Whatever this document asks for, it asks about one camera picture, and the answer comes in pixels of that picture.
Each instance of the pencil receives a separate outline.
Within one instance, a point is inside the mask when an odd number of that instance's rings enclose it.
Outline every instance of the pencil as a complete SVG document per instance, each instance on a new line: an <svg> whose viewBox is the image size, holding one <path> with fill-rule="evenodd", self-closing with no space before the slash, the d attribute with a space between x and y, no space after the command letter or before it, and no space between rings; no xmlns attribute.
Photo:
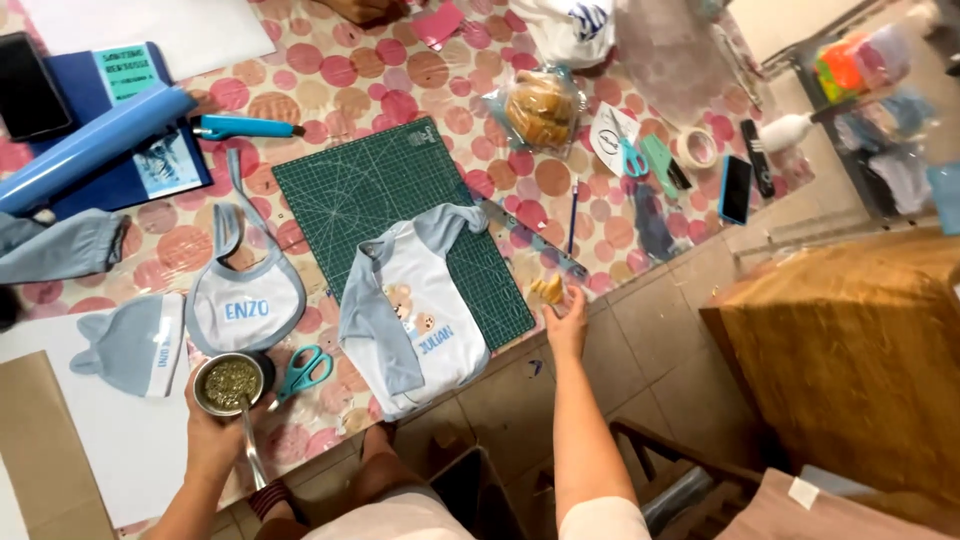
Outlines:
<svg viewBox="0 0 960 540"><path fill-rule="evenodd" d="M566 254L573 255L573 228L577 225L577 187L580 185L580 178L573 181L573 204L570 208L570 239L566 242Z"/></svg>

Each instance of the scissors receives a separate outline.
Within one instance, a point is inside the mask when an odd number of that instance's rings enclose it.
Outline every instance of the scissors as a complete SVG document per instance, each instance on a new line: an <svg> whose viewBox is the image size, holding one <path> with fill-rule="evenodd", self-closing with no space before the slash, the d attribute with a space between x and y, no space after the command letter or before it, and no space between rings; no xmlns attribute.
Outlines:
<svg viewBox="0 0 960 540"><path fill-rule="evenodd" d="M303 363L302 366L298 366L297 360L300 358L300 355L307 352L310 353L310 357ZM320 373L320 376L316 379L310 379L310 374L312 374L313 371L324 362L324 371ZM320 384L330 377L331 371L333 371L333 356L325 353L317 345L304 345L300 347L295 353L293 353L292 356L290 356L290 363L287 364L287 375L283 380L283 387L280 388L280 391L276 393L276 400L274 400L274 402L267 407L267 410L274 411L290 396L293 396L297 392L305 390L310 386Z"/></svg>
<svg viewBox="0 0 960 540"><path fill-rule="evenodd" d="M650 166L647 165L647 158L642 152L637 150L633 142L630 142L630 139L623 134L623 128L621 128L620 123L616 121L615 114L610 115L610 120L613 121L616 134L620 137L620 151L623 152L623 172L627 173L630 178L647 174L647 171L650 170Z"/></svg>

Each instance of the brown cardboard box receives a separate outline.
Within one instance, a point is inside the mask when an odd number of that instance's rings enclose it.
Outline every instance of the brown cardboard box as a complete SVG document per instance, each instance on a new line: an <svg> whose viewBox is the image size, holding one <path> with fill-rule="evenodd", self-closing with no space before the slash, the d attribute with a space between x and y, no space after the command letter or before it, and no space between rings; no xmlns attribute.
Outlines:
<svg viewBox="0 0 960 540"><path fill-rule="evenodd" d="M45 353L0 363L0 409L0 455L31 540L113 539Z"/></svg>

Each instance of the pink paper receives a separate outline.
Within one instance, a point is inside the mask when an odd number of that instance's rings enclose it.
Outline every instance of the pink paper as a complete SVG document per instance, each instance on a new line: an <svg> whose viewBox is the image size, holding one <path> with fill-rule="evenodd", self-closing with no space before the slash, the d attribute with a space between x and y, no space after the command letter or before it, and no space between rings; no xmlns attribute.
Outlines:
<svg viewBox="0 0 960 540"><path fill-rule="evenodd" d="M464 21L464 13L453 2L443 2L437 12L418 18L410 23L414 34L428 47L439 50L450 36L460 28Z"/></svg>

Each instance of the baby hat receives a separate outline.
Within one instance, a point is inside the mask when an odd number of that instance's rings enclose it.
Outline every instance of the baby hat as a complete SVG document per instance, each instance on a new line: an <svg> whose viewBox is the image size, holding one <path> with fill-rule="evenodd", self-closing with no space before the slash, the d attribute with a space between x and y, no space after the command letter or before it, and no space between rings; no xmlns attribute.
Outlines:
<svg viewBox="0 0 960 540"><path fill-rule="evenodd" d="M510 0L543 59L571 69L594 66L613 47L613 0Z"/></svg>
<svg viewBox="0 0 960 540"><path fill-rule="evenodd" d="M183 297L152 294L127 301L109 314L77 321L90 348L70 360L70 371L99 375L117 390L148 398L170 393L183 337Z"/></svg>

